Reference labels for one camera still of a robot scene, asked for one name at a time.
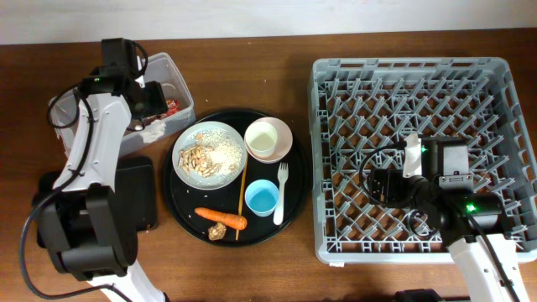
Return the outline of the red snack wrapper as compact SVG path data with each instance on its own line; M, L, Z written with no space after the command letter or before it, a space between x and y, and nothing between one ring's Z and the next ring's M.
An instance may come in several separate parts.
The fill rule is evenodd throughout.
M180 103L176 100L168 99L166 101L168 111L158 115L158 119L165 119L180 111Z

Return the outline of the clear plastic bin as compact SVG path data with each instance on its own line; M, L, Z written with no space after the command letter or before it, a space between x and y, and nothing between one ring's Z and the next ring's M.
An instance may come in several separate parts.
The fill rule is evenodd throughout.
M145 128L139 132L126 131L123 136L119 157L133 153L162 138L189 127L195 120L194 102L190 91L174 61L166 53L149 56L145 81L161 84L168 111L143 120ZM76 114L75 98L67 92L51 110L51 120L56 125L66 125ZM63 142L65 156L69 157L77 123L70 128L56 129L57 137Z

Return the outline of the wooden chopstick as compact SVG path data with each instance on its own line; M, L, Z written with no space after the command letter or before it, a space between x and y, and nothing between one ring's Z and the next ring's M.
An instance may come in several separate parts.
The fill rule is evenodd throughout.
M248 155L246 156L245 165L244 165L243 170L242 170L241 188L240 188L238 210L237 210L237 213L238 213L239 216L242 215L244 191L245 191L245 188L246 188L245 184L246 184L246 178L247 178L247 170L248 170ZM238 241L239 235L240 235L240 230L237 229L236 230L236 235L235 235L235 241Z

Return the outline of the orange carrot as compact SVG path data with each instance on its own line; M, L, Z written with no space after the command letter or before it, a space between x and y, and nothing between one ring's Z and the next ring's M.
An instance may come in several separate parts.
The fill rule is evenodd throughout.
M214 211L205 207L195 208L195 213L207 220L220 222L226 227L231 227L236 230L244 230L247 227L248 221L244 216Z

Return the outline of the brown ginger piece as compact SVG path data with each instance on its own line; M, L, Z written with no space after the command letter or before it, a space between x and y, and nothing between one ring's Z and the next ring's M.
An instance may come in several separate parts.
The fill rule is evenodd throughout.
M211 226L208 229L208 238L210 241L218 241L225 237L226 232L227 227L221 222L218 222L216 225Z

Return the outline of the rice and seed scraps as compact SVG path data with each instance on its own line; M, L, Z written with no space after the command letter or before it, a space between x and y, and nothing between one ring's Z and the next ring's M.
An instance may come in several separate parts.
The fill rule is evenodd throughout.
M224 129L202 130L188 136L191 139L181 147L177 166L186 174L200 177L231 177L242 162L242 148Z

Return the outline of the white tissue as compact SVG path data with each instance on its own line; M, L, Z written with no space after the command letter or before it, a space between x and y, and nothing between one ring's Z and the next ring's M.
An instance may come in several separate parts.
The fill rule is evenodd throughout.
M166 124L161 120L155 120L151 124L145 127L140 133L145 144L150 144L160 140L165 134Z

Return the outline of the light blue cup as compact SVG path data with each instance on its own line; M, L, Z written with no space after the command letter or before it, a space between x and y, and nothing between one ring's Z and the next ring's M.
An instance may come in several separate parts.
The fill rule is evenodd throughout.
M279 189L270 180L255 180L245 191L247 207L260 217L269 216L274 212L278 197Z

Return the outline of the round black tray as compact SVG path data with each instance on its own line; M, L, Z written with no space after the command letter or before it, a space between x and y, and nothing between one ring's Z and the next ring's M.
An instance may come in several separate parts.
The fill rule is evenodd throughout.
M231 184L216 190L199 190L180 178L184 170L178 166L177 156L183 142L183 138L178 138L169 150L164 161L162 188L165 204L191 236L217 246L253 245L283 231L302 210L310 191L310 170L305 148L298 138L292 138L290 151L272 164L249 156L246 172ZM277 177L281 163L287 165L289 172L282 190ZM277 225L268 207L276 203L281 192L284 194L284 216ZM239 232L228 227L224 238L212 241L208 230L216 223L196 214L195 209L199 207L240 214L246 218L247 226Z

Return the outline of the grey plate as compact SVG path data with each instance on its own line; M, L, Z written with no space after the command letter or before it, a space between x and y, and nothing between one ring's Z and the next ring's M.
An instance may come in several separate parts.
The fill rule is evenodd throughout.
M188 186L217 190L230 185L246 163L241 134L224 122L200 122L186 129L172 148L172 170Z

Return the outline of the grey dishwasher rack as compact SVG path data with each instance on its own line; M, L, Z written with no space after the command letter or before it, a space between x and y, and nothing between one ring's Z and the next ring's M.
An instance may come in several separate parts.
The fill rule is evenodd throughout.
M320 59L309 83L315 254L326 264L449 263L425 216L368 202L359 180L400 169L411 133L463 138L477 193L503 203L522 263L536 258L536 158L500 58Z

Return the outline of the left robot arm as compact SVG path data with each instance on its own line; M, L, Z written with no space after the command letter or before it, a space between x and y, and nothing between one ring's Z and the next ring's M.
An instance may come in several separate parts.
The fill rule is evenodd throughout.
M117 197L115 179L131 121L165 113L168 106L160 83L143 78L149 58L139 43L116 38L101 46L102 64L66 88L76 106L66 126L76 126L76 134L65 167L23 225L21 274L35 295L51 299L33 284L26 265L26 237L35 222L56 271L89 283L55 299L100 290L111 301L166 301L137 260L136 227L130 207Z

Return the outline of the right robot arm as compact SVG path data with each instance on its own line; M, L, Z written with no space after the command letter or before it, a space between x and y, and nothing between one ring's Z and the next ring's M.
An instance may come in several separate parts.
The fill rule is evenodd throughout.
M404 151L404 167L359 175L370 203L425 215L460 269L471 300L529 300L502 201L474 190L467 141L413 133L386 149Z

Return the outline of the black rectangular tray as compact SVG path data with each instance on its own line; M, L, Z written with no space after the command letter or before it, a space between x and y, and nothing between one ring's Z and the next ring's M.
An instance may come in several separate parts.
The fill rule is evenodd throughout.
M147 231L157 225L153 162L144 156L121 159L114 187L91 185L60 192L53 202L69 242L76 235L93 234L108 245Z

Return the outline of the white plastic fork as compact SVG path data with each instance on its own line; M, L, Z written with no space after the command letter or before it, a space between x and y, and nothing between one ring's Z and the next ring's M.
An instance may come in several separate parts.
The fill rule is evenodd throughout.
M289 178L289 165L287 163L281 163L278 169L279 197L278 197L277 205L274 210L274 217L273 217L273 222L277 226L283 222L284 187L288 178Z

